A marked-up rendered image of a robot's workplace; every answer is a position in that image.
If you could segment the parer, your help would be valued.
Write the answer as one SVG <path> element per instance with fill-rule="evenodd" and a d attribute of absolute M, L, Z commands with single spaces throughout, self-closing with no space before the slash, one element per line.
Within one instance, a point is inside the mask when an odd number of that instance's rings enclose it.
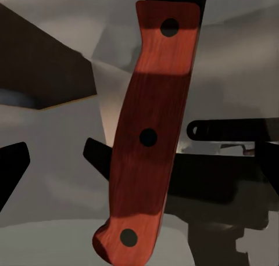
<path fill-rule="evenodd" d="M 110 221 L 92 238 L 112 266 L 144 266 L 154 251 L 203 2 L 136 2 L 142 48 L 113 143 Z"/>

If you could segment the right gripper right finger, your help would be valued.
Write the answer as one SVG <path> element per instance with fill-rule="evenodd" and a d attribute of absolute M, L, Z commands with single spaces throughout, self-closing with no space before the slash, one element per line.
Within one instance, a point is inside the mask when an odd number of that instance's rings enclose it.
<path fill-rule="evenodd" d="M 256 161 L 279 194 L 279 145 L 263 141 Z"/>

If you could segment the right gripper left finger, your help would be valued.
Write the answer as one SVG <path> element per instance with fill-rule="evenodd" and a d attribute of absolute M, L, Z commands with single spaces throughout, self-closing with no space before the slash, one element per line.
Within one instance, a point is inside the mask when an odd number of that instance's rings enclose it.
<path fill-rule="evenodd" d="M 29 165 L 25 142 L 0 148 L 0 212 Z"/>

